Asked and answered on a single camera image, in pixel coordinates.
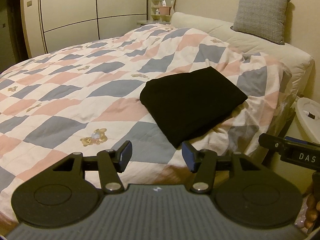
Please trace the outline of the person's right hand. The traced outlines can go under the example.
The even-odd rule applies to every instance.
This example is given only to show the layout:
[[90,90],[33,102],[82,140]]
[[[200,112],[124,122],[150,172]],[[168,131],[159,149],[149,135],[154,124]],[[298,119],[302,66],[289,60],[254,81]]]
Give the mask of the person's right hand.
[[310,229],[314,226],[316,219],[319,216],[319,202],[316,200],[313,194],[313,183],[308,187],[306,194],[308,195],[306,205],[307,211],[305,213],[304,227]]

